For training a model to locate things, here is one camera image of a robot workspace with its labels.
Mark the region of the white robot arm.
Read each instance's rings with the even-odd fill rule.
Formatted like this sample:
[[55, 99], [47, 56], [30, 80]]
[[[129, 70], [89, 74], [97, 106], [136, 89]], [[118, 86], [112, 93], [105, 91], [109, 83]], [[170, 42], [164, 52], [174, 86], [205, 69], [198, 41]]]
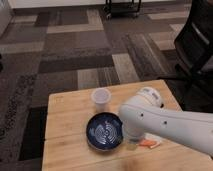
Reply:
[[213, 157], [213, 113], [165, 109], [160, 93], [144, 87], [119, 107], [118, 116], [131, 143], [150, 133]]

